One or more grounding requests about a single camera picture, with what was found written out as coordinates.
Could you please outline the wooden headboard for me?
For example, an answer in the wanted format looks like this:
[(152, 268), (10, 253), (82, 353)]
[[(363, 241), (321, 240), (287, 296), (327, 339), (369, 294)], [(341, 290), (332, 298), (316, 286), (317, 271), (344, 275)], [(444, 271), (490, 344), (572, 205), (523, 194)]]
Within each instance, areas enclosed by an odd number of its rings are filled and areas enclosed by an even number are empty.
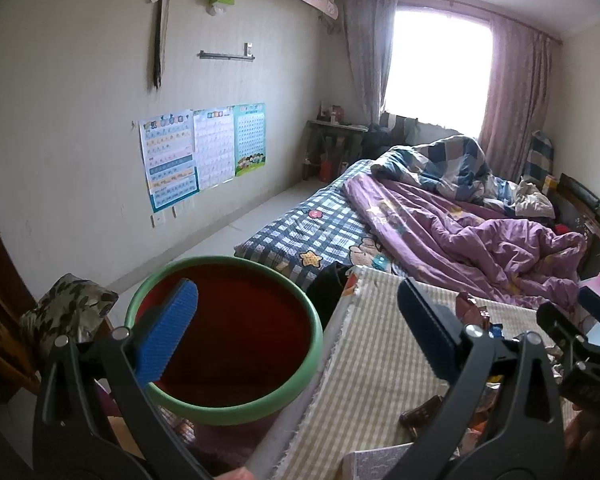
[(585, 237), (580, 269), (600, 259), (600, 198), (577, 179), (561, 174), (556, 197), (560, 223)]

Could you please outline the wooden carved chair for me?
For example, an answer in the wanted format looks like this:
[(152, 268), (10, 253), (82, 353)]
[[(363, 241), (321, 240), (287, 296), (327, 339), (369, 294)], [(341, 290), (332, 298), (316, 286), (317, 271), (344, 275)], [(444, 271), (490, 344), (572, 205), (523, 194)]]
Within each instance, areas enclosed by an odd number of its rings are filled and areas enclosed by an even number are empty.
[(40, 378), (33, 366), (21, 327), (0, 297), (0, 375), (15, 386), (38, 394)]

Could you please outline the beige checkered mat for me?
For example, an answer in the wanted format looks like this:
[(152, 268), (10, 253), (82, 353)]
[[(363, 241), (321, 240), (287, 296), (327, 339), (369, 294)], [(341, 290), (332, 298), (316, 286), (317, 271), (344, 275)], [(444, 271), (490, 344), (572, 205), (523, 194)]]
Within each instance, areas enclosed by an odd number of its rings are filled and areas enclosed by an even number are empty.
[[(396, 294), (404, 278), (355, 266), (329, 322), (334, 344), (313, 379), (248, 460), (259, 479), (390, 479), (387, 474), (437, 414), (449, 385), (437, 378), (408, 328)], [(455, 315), (454, 292), (415, 282)], [(488, 302), (498, 339), (538, 333), (536, 312)], [(455, 451), (474, 449), (493, 411), (501, 377), (489, 378)]]

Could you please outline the purple quilt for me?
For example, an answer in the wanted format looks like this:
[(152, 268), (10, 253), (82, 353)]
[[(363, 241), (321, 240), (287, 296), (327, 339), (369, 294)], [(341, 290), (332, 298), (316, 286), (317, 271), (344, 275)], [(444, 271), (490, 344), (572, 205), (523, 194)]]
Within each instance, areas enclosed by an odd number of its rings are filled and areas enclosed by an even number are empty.
[(361, 172), (343, 192), (381, 247), (417, 281), (535, 309), (576, 310), (586, 240), (541, 223), (454, 203), (417, 186)]

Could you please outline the blue plaid bed sheet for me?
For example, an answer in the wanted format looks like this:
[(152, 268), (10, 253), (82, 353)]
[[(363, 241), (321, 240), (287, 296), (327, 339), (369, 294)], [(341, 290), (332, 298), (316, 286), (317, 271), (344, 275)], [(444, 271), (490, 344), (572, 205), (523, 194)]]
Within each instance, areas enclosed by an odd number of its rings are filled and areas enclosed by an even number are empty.
[(334, 262), (401, 275), (400, 264), (352, 209), (343, 189), (347, 180), (367, 174), (371, 163), (355, 162), (335, 181), (236, 246), (234, 255), (268, 266), (302, 289)]

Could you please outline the red bucket green rim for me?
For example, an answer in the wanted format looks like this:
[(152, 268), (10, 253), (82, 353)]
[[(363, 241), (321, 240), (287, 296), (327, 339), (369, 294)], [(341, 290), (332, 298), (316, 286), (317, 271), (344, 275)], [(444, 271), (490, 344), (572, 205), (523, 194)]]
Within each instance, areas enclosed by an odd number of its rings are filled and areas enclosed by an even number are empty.
[(237, 426), (278, 413), (309, 385), (323, 327), (303, 290), (267, 266), (227, 256), (185, 258), (149, 275), (125, 313), (132, 327), (183, 280), (197, 310), (148, 396), (195, 424)]

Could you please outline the dark corner side table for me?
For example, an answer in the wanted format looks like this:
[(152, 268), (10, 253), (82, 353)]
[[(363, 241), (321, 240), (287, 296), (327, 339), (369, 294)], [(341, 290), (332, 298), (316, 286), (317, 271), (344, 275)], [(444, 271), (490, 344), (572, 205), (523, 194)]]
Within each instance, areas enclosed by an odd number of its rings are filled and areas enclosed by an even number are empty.
[(302, 162), (302, 179), (330, 183), (361, 158), (367, 127), (309, 120), (309, 139)]

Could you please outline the pink window curtain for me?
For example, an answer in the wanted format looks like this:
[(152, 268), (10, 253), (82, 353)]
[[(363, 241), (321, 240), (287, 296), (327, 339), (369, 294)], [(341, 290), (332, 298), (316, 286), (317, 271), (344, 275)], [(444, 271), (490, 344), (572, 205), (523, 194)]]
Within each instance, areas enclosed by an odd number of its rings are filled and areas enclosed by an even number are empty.
[(544, 32), (494, 16), (492, 70), (479, 143), (497, 176), (516, 181), (531, 135), (545, 122), (557, 42)]

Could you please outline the wall socket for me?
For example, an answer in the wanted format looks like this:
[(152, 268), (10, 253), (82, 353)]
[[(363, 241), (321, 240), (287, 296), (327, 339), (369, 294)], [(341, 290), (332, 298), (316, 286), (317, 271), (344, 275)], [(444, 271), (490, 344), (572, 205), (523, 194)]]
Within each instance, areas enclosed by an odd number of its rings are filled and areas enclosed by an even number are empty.
[(164, 216), (163, 211), (155, 212), (151, 215), (151, 225), (152, 227), (158, 228), (158, 226), (163, 226), (164, 222), (166, 222), (166, 217)]

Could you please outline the left blue wall poster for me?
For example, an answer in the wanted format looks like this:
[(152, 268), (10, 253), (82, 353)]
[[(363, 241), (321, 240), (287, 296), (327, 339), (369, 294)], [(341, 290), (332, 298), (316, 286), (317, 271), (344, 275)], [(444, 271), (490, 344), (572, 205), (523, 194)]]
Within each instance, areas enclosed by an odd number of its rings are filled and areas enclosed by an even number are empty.
[(138, 132), (152, 212), (197, 194), (193, 111), (143, 119)]

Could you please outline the right green wall poster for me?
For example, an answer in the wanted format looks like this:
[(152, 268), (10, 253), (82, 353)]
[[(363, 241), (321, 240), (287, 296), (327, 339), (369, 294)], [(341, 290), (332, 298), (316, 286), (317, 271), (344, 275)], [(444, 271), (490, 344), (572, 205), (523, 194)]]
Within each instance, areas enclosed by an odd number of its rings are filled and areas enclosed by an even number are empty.
[(234, 106), (235, 176), (265, 165), (266, 108), (264, 103)]

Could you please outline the middle white wall poster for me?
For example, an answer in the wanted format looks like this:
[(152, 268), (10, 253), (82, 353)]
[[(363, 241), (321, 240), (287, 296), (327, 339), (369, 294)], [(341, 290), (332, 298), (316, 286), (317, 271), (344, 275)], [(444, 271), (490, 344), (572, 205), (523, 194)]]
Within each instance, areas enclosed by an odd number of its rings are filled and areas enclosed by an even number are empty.
[(234, 178), (234, 108), (215, 107), (194, 113), (195, 160), (199, 187), (213, 188)]

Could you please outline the metal towel rail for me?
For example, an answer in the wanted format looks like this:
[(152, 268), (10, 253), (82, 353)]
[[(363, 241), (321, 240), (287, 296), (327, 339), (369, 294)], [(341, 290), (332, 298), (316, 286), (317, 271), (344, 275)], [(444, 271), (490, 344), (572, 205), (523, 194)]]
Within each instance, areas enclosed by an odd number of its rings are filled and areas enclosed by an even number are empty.
[(209, 61), (238, 61), (253, 62), (256, 57), (252, 52), (252, 43), (245, 42), (242, 46), (242, 53), (209, 52), (200, 50), (197, 54), (201, 60)]

